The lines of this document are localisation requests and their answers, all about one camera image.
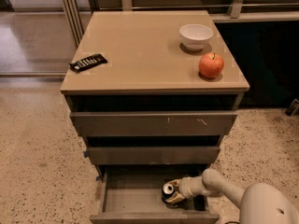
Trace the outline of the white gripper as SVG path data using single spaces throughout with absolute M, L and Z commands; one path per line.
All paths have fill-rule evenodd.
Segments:
M 180 203 L 186 199 L 190 199 L 200 194 L 200 178 L 199 177 L 183 177 L 181 180 L 174 179 L 169 181 L 173 187 L 178 188 L 169 198 L 167 203 Z

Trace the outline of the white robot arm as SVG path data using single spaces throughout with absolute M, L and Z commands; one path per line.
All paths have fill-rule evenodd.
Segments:
M 299 224 L 298 210 L 277 188 L 255 183 L 242 189 L 212 168 L 199 176 L 174 179 L 162 186 L 163 201 L 169 204 L 199 195 L 224 195 L 239 209 L 239 224 Z

